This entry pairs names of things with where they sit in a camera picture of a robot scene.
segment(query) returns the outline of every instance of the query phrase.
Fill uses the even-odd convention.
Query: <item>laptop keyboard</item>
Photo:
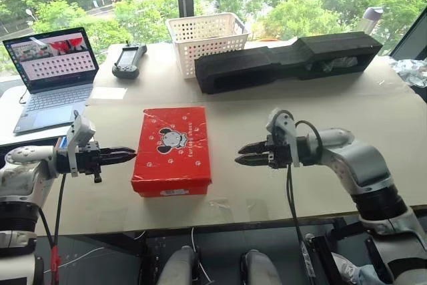
[[[55,93],[39,93],[31,96],[27,111],[50,108],[78,101],[85,101],[91,94],[91,87],[64,89]]]

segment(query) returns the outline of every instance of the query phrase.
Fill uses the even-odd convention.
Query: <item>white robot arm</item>
[[[379,277],[395,285],[425,284],[426,234],[398,195],[381,153],[339,128],[296,137],[298,123],[290,112],[275,110],[267,125],[271,135],[266,141],[244,146],[237,163],[272,168],[300,163],[328,166],[352,197],[371,235],[366,245]]]
[[[101,166],[135,157],[130,148],[99,148],[97,141],[91,141],[94,133],[91,122],[76,115],[65,147],[25,146],[6,155],[0,169],[0,284],[12,280],[14,284],[44,284],[43,261],[34,255],[34,230],[59,174],[80,172],[100,182]]]

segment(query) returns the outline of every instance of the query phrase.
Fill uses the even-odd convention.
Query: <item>red shoe box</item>
[[[211,175],[204,107],[144,110],[131,183],[143,197],[206,194]]]

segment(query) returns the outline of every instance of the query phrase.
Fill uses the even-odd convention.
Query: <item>laptop touchpad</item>
[[[58,108],[51,108],[39,111],[34,121],[34,127],[46,127],[69,123],[73,105],[66,105]]]

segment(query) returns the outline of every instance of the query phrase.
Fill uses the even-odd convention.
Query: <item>white plastic basket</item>
[[[234,13],[168,19],[166,25],[184,78],[195,77],[194,59],[243,49],[249,35]]]

